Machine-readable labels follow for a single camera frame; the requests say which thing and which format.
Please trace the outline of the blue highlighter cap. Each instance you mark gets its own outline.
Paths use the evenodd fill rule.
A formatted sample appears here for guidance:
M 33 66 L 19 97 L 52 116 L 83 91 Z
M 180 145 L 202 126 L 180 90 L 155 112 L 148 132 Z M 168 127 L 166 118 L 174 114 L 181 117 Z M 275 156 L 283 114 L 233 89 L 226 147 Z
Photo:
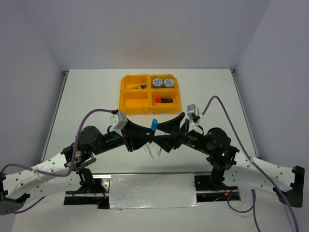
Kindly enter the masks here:
M 152 123 L 151 123 L 151 130 L 152 131 L 156 131 L 156 129 L 157 129 L 157 125 L 158 125 L 158 121 L 154 118 L 153 120 L 152 120 Z

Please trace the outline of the black highlighter orange tip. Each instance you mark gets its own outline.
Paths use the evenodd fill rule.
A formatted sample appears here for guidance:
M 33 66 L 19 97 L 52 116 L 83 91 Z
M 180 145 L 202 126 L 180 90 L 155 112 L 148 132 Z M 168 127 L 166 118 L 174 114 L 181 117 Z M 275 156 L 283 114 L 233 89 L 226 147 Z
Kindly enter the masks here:
M 173 103 L 173 99 L 156 98 L 155 103 Z

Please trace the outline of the small glue bottle blue cap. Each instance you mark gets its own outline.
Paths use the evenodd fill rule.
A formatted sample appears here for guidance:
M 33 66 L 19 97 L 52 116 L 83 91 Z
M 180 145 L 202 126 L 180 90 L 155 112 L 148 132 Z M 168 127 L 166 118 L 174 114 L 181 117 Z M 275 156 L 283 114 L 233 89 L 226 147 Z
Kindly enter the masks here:
M 145 89 L 147 88 L 147 84 L 143 84 L 143 85 L 139 85 L 139 86 L 134 86 L 129 88 L 128 90 L 132 90 L 132 89 Z

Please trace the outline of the round blue-white tin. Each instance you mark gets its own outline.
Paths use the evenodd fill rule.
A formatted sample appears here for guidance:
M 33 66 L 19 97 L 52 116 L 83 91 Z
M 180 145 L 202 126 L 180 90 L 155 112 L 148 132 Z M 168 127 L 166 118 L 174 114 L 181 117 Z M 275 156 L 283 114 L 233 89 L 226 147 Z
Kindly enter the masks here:
M 163 87 L 163 80 L 161 78 L 155 78 L 152 80 L 152 87 L 153 88 L 162 88 Z
M 174 88 L 175 82 L 172 78 L 166 78 L 164 80 L 164 88 Z

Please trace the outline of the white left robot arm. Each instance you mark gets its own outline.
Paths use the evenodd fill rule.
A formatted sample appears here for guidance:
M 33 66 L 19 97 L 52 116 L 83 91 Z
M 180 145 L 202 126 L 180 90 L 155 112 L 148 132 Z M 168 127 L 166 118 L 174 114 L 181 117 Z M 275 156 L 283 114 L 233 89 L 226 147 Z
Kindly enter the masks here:
M 150 128 L 127 121 L 113 131 L 102 134 L 96 127 L 87 126 L 78 132 L 75 142 L 62 152 L 31 168 L 23 167 L 15 174 L 0 173 L 0 213 L 20 214 L 27 202 L 40 202 L 48 195 L 61 191 L 82 193 L 96 189 L 97 185 L 88 165 L 96 161 L 96 155 L 126 145 L 129 151 L 137 150 L 130 139 L 154 135 L 157 120 Z

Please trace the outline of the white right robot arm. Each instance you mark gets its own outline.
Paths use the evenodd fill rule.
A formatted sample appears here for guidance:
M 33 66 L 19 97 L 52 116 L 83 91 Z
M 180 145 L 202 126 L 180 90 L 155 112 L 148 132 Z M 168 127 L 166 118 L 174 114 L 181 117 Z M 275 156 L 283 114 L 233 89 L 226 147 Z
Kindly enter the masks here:
M 278 166 L 246 155 L 244 151 L 231 146 L 231 139 L 221 128 L 212 128 L 206 134 L 190 129 L 189 119 L 184 123 L 184 114 L 151 126 L 165 133 L 155 139 L 166 152 L 185 145 L 207 155 L 212 166 L 209 182 L 212 189 L 232 187 L 254 189 L 275 194 L 279 201 L 295 208 L 303 206 L 305 170 Z

